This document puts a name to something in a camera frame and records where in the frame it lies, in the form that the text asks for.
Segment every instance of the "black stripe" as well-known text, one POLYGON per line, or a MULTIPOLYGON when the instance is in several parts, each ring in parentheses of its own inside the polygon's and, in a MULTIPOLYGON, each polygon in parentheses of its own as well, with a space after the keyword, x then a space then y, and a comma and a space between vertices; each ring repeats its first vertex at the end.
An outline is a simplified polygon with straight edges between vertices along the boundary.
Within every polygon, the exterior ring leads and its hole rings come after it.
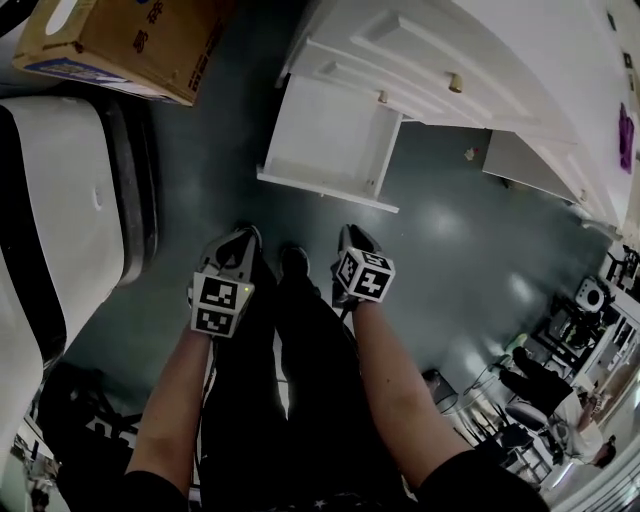
POLYGON ((0 140, 0 249, 47 366, 64 352, 67 328, 31 210, 20 133, 2 105, 0 140))
POLYGON ((0 37, 11 32, 33 12, 38 0, 8 0, 0 7, 0 37))

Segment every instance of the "forearm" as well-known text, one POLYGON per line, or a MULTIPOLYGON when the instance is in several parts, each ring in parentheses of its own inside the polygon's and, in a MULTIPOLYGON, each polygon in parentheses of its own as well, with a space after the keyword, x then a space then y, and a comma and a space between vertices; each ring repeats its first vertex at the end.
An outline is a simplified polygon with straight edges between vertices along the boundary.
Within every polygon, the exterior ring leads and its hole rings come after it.
POLYGON ((438 412, 431 394, 380 306, 353 317, 362 380, 378 432, 409 483, 417 487, 442 463, 470 449, 438 412))
POLYGON ((155 473, 189 491, 210 338, 187 326, 147 406, 136 439, 131 471, 155 473))

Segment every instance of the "sleeve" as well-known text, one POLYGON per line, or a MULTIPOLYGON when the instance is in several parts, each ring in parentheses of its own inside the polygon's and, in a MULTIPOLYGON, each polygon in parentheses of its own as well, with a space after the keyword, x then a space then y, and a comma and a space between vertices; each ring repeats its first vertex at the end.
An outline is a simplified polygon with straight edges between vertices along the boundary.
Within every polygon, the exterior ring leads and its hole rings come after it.
POLYGON ((475 450, 461 453, 436 469, 415 493, 422 510, 549 512, 524 480, 475 450))
POLYGON ((187 499, 178 488, 168 480, 147 473, 134 471, 127 473, 115 490, 117 506, 112 510, 119 512, 139 512, 140 510, 162 510, 166 512, 188 510, 187 499))

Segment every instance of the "gray floor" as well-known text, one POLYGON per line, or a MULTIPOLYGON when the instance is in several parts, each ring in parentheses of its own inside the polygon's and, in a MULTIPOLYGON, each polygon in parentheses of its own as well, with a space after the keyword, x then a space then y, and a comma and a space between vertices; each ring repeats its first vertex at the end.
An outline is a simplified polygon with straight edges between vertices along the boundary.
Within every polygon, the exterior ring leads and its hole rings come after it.
POLYGON ((97 367, 143 404, 189 317, 185 286, 200 251, 238 220, 261 229, 268 261, 298 242, 325 297, 340 227, 358 223, 394 258, 385 310, 421 368, 457 389, 597 269, 606 241, 566 206, 482 174, 489 132, 405 124, 383 195, 397 215, 258 182, 277 115, 272 85, 295 28, 297 2, 253 2, 216 51, 193 109, 153 105, 160 153, 162 240, 142 278, 116 290, 67 359, 97 367), (479 148, 473 162, 463 153, 479 148))

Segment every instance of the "black pants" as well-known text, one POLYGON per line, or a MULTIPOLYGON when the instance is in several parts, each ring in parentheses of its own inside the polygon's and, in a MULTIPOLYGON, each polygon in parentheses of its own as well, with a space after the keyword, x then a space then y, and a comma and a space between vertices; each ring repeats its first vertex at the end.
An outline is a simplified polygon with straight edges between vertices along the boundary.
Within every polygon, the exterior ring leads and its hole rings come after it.
POLYGON ((536 409, 551 416, 558 405, 572 393, 571 386, 551 370, 527 357, 523 348, 513 352, 513 360, 525 377, 509 371, 500 372, 500 381, 536 409))
POLYGON ((220 342, 203 413, 204 508, 266 510, 339 492, 382 501, 402 495, 340 319, 305 276, 276 286, 262 257, 252 282, 256 292, 236 335, 220 342), (275 375, 275 328, 289 383, 288 421, 275 375))

